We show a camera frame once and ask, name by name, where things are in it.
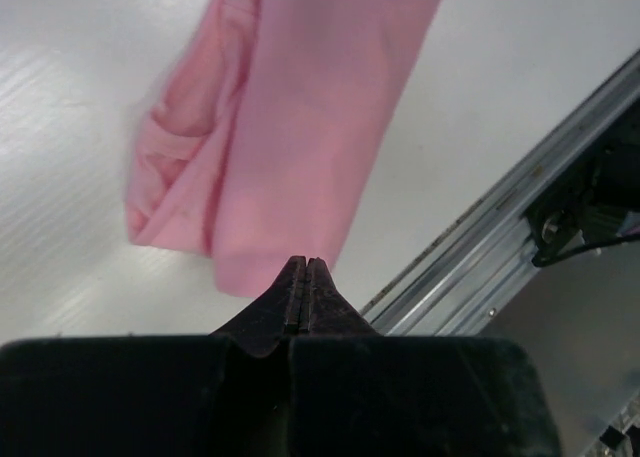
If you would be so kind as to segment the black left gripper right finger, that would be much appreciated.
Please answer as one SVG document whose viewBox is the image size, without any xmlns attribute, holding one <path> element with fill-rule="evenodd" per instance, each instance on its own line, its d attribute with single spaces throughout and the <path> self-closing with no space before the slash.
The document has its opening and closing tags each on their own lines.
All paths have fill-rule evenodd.
<svg viewBox="0 0 640 457">
<path fill-rule="evenodd" d="M 538 374 L 515 343 L 481 337 L 337 335 L 339 297 L 308 263 L 305 332 L 289 346 L 293 456 L 558 456 Z"/>
</svg>

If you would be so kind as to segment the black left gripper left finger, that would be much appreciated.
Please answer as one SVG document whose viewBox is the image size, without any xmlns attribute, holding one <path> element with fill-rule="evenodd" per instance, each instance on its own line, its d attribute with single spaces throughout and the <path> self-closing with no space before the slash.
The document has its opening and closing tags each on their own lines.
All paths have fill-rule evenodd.
<svg viewBox="0 0 640 457">
<path fill-rule="evenodd" d="M 52 337 L 1 349 L 5 456 L 285 456 L 306 261 L 211 334 Z"/>
</svg>

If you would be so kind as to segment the pink t-shirt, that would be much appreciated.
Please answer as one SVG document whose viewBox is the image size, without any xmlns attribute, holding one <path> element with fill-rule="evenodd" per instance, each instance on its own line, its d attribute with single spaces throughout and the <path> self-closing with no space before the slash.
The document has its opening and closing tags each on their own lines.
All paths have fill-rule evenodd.
<svg viewBox="0 0 640 457">
<path fill-rule="evenodd" d="M 211 0 L 136 139 L 132 243 L 256 297 L 334 264 L 441 0 Z"/>
</svg>

